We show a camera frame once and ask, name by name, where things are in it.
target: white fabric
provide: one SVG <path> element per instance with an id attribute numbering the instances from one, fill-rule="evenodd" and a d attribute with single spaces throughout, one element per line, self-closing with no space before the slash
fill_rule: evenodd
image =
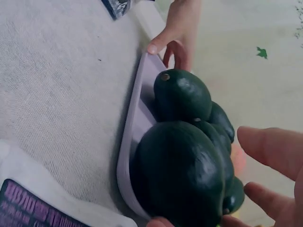
<path id="1" fill-rule="evenodd" d="M 26 198 L 26 195 L 24 196 L 23 193 L 20 195 L 20 190 L 16 193 L 16 186 L 10 187 L 11 192 L 15 191 L 14 193 L 7 193 L 8 186 L 3 185 L 6 179 L 15 181 L 43 201 L 42 203 L 45 205 L 45 213 L 43 214 L 45 216 L 35 215 L 35 212 L 32 213 L 30 211 L 23 212 L 25 216 L 36 220 L 34 226 L 38 226 L 37 223 L 40 223 L 40 221 L 46 221 L 49 226 L 55 226 L 55 224 L 52 225 L 52 222 L 55 222 L 52 218 L 54 215 L 52 210 L 55 208 L 65 214 L 58 216 L 59 220 L 56 220 L 62 227 L 71 226 L 71 222 L 66 221 L 71 219 L 67 218 L 66 215 L 92 227 L 137 227 L 136 223 L 130 218 L 116 214 L 94 203 L 80 201 L 70 196 L 40 163 L 33 160 L 18 146 L 11 144 L 9 141 L 0 140 L 0 187 L 1 191 L 5 190 L 4 194 L 6 195 L 4 198 L 1 197 L 1 203 L 12 202 L 11 199 L 14 197 L 14 204 L 17 203 L 19 208 L 27 204 L 27 202 L 24 202 L 24 205 L 22 204 L 22 201 L 27 201 L 23 200 L 23 198 Z M 33 198 L 31 201 L 31 205 L 36 209 L 37 200 Z M 0 218 L 0 226 L 11 226 L 8 224 L 10 221 L 18 221 L 15 215 L 7 215 L 8 211 L 9 209 L 6 210 L 5 206 L 0 209 L 0 215 L 6 217 Z"/>
<path id="2" fill-rule="evenodd" d="M 144 39 L 100 0 L 0 1 L 0 138 L 72 196 L 126 208 L 116 158 Z"/>

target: fingernail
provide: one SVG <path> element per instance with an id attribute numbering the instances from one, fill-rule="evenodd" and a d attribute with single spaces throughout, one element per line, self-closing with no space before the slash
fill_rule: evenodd
<path id="1" fill-rule="evenodd" d="M 150 54 L 156 54 L 157 53 L 157 47 L 154 44 L 151 44 L 147 48 L 148 53 Z"/>

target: plastic tray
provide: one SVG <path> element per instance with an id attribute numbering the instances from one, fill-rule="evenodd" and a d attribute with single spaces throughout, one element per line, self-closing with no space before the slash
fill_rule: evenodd
<path id="1" fill-rule="evenodd" d="M 139 204 L 132 189 L 129 164 L 142 136 L 156 123 L 153 112 L 153 84 L 157 75 L 164 70 L 166 67 L 157 55 L 148 53 L 142 55 L 129 104 L 117 164 L 117 181 L 124 201 L 136 214 L 146 219 L 150 217 Z"/>

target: dark green avocado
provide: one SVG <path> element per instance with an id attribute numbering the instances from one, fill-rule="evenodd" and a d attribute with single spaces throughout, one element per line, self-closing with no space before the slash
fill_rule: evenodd
<path id="1" fill-rule="evenodd" d="M 234 179 L 234 168 L 230 157 L 230 153 L 228 152 L 225 144 L 222 143 L 220 135 L 210 123 L 195 122 L 193 123 L 193 125 L 199 128 L 200 130 L 202 130 L 202 132 L 204 132 L 204 134 L 213 143 L 216 152 L 219 155 L 223 165 L 224 178 L 225 178 L 225 193 L 227 193 L 230 187 L 232 186 Z"/>
<path id="2" fill-rule="evenodd" d="M 232 153 L 232 142 L 231 142 L 229 136 L 227 135 L 226 131 L 222 128 L 222 126 L 220 126 L 218 124 L 211 124 L 211 125 L 214 127 L 214 129 L 216 129 L 217 133 L 219 134 L 221 143 L 225 146 L 228 153 L 231 154 Z"/>
<path id="3" fill-rule="evenodd" d="M 243 204 L 245 199 L 243 183 L 235 177 L 233 185 L 226 194 L 223 201 L 223 214 L 232 214 L 236 212 Z"/>
<path id="4" fill-rule="evenodd" d="M 224 168 L 211 140 L 182 121 L 161 122 L 141 139 L 131 182 L 142 207 L 178 227 L 215 227 L 222 218 Z"/>
<path id="5" fill-rule="evenodd" d="M 208 122 L 211 124 L 220 125 L 227 133 L 229 139 L 233 143 L 235 137 L 235 130 L 229 121 L 225 111 L 215 102 L 212 102 L 212 111 Z"/>
<path id="6" fill-rule="evenodd" d="M 206 85 L 194 74 L 166 70 L 157 76 L 153 89 L 161 121 L 208 120 L 211 97 Z"/>

